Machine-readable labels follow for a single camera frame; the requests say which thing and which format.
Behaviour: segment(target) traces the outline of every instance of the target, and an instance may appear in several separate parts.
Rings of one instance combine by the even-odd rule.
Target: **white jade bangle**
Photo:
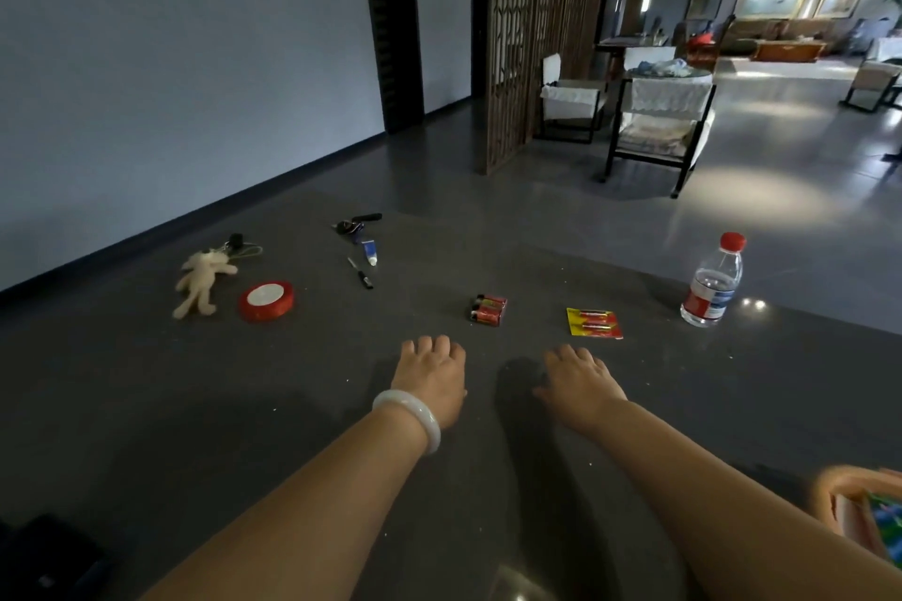
[[[386,390],[379,393],[373,400],[373,409],[382,406],[385,403],[394,402],[400,404],[414,416],[423,425],[423,430],[429,437],[429,446],[426,449],[427,454],[434,454],[438,449],[438,444],[442,440],[442,429],[438,427],[438,421],[429,411],[429,407],[417,399],[413,394],[404,392],[403,390]]]

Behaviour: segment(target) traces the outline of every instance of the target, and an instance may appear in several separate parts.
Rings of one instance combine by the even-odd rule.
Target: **bottle label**
[[[716,321],[723,316],[727,303],[736,290],[715,290],[702,285],[697,278],[692,279],[689,295],[683,302],[683,309],[700,319]]]

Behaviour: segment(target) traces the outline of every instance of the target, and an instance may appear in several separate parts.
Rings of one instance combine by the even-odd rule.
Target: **wooden lattice screen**
[[[560,53],[565,77],[588,71],[584,29],[590,22],[594,29],[598,1],[490,0],[486,173],[532,138],[542,58]]]

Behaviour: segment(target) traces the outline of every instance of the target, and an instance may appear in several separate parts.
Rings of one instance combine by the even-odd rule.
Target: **red bottle cap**
[[[741,252],[745,247],[745,236],[741,233],[724,233],[721,236],[721,249],[727,252]]]
[[[241,296],[238,310],[246,321],[272,321],[288,311],[294,304],[291,283],[273,281],[255,285]]]

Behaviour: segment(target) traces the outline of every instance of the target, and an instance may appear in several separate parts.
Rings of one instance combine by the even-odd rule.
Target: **hand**
[[[457,422],[464,404],[464,363],[467,353],[447,335],[439,335],[433,343],[422,336],[416,347],[408,340],[400,346],[400,361],[391,380],[392,390],[403,390],[417,397],[444,430]]]
[[[545,365],[550,385],[537,387],[533,393],[552,416],[582,435],[592,431],[605,404],[626,401],[604,362],[584,347],[573,351],[570,345],[562,345],[555,352],[546,352]]]

